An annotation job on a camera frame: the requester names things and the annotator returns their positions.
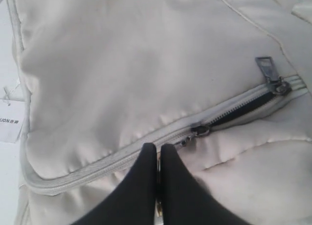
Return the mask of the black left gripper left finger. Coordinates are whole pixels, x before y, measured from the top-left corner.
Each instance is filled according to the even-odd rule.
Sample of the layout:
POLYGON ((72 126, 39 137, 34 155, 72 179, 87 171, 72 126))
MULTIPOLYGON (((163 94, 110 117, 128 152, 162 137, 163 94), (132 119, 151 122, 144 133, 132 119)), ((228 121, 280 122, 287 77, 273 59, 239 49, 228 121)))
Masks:
POLYGON ((157 154, 152 143, 142 146, 122 182, 76 225, 153 225, 156 206, 157 154))

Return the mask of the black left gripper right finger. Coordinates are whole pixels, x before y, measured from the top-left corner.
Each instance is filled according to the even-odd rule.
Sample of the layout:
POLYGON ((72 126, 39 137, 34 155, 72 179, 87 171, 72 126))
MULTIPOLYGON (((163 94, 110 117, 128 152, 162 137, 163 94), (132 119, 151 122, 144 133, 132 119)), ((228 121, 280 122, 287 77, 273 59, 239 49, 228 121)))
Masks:
POLYGON ((160 152, 160 198, 165 225, 245 225, 190 174, 175 147, 160 152))

